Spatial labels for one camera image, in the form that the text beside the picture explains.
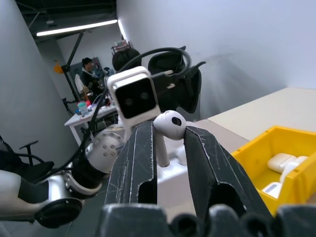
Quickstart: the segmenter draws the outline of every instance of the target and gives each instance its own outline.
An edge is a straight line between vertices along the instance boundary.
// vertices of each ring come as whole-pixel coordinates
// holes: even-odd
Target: earbud stem
[[[158,132],[155,132],[155,142],[156,142],[156,158],[160,167],[167,167],[170,165],[166,144],[164,143],[164,138]]]

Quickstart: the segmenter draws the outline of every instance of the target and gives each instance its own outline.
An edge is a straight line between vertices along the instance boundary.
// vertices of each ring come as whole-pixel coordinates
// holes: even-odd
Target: camera
[[[145,67],[115,74],[109,77],[107,86],[126,128],[125,140],[133,126],[161,113],[151,73]]]

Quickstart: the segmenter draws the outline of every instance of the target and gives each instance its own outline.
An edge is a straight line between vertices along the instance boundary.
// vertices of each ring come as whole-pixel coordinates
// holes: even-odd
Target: ceiling
[[[37,37],[37,32],[116,19],[116,0],[17,0],[16,3],[36,42],[76,34]]]

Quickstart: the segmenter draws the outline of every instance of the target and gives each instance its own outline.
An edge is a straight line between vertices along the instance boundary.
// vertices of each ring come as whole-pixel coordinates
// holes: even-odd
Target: dark shirt
[[[92,75],[86,72],[82,72],[81,79],[82,83],[90,90],[92,90],[94,96],[97,96],[102,93],[102,90],[99,88],[98,80],[94,78]]]

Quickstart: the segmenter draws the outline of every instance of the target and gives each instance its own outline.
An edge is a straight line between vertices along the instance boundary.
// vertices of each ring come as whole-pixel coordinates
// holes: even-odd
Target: fluorescent light
[[[59,33],[64,33],[64,32],[69,32],[69,31],[79,31],[79,30],[89,29],[89,28],[98,27],[98,26],[106,26],[109,24],[114,24],[116,22],[118,22],[118,21],[117,20],[104,21],[104,22],[90,24],[90,25],[75,26],[75,27],[63,28],[63,29],[52,30],[52,31],[38,32],[36,35],[37,36],[47,36],[47,35],[59,34]]]
[[[124,40],[127,40],[127,37],[126,37],[126,33],[124,31],[124,28],[123,28],[123,25],[122,25],[122,22],[120,20],[118,20],[118,27],[119,27],[119,30],[124,38]]]

